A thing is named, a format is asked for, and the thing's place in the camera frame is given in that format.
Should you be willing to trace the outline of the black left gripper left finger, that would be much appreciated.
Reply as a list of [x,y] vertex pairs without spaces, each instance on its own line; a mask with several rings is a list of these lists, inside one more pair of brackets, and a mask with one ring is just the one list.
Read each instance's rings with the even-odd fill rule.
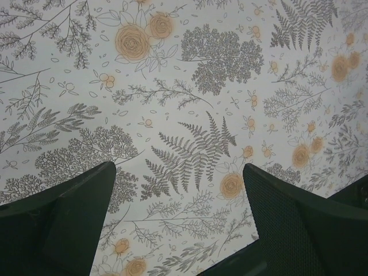
[[1,206],[1,275],[89,275],[116,178],[113,162]]

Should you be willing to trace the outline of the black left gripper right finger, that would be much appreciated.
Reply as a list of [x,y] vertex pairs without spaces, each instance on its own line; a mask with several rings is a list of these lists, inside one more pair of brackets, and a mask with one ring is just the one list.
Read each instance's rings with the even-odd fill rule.
[[270,275],[367,274],[367,178],[324,198],[247,164],[243,179]]

